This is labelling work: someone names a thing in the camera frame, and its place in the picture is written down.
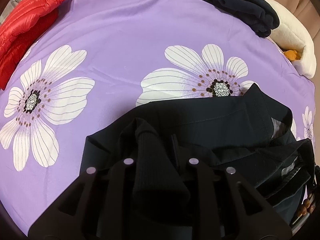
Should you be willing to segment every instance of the white flower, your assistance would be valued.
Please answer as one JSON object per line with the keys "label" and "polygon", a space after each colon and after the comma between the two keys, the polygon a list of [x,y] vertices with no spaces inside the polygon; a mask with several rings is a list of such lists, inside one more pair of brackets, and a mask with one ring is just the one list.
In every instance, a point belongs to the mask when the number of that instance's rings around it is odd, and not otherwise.
{"label": "white flower", "polygon": [[297,137],[297,126],[294,119],[292,119],[291,132],[297,141],[301,140],[300,137]]}
{"label": "white flower", "polygon": [[202,58],[192,49],[171,46],[165,57],[176,68],[161,68],[148,74],[142,81],[142,94],[136,106],[158,100],[243,95],[254,83],[239,78],[248,74],[246,63],[239,57],[231,57],[224,67],[222,50],[208,44],[202,50]]}
{"label": "white flower", "polygon": [[42,71],[41,60],[33,63],[20,77],[23,90],[11,88],[4,117],[15,115],[0,130],[0,142],[8,149],[13,136],[13,164],[21,171],[28,159],[30,141],[32,154],[43,167],[53,165],[59,153],[54,125],[75,119],[87,104],[86,96],[94,86],[87,77],[68,79],[55,84],[74,70],[86,57],[85,50],[71,51],[68,45],[55,50]]}
{"label": "white flower", "polygon": [[22,57],[21,61],[24,60],[26,57],[28,57],[28,55],[30,54],[31,52],[31,49],[38,43],[38,41],[36,41],[34,44],[32,44],[30,46],[30,48],[27,50],[27,52],[24,54],[24,56]]}
{"label": "white flower", "polygon": [[306,107],[305,113],[302,114],[302,120],[304,124],[304,138],[309,138],[311,141],[313,139],[313,124],[312,122],[312,112],[309,111],[309,107]]}

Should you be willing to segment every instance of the black clothing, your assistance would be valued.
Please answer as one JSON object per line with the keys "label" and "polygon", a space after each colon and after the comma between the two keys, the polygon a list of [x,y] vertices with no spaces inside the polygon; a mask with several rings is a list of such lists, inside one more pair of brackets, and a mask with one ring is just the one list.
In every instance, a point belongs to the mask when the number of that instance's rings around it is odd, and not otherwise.
{"label": "black clothing", "polygon": [[204,0],[239,18],[259,36],[268,37],[280,24],[274,9],[265,0]]}
{"label": "black clothing", "polygon": [[[272,118],[286,125],[285,133],[274,139]],[[132,157],[137,160],[133,197],[151,186],[175,192],[176,203],[186,203],[188,191],[166,143],[175,134],[192,157],[212,168],[234,167],[289,223],[303,185],[312,185],[315,172],[312,143],[309,139],[297,142],[291,124],[291,110],[256,84],[241,97],[151,102],[88,136],[81,172]],[[283,174],[289,166],[292,169]]]}

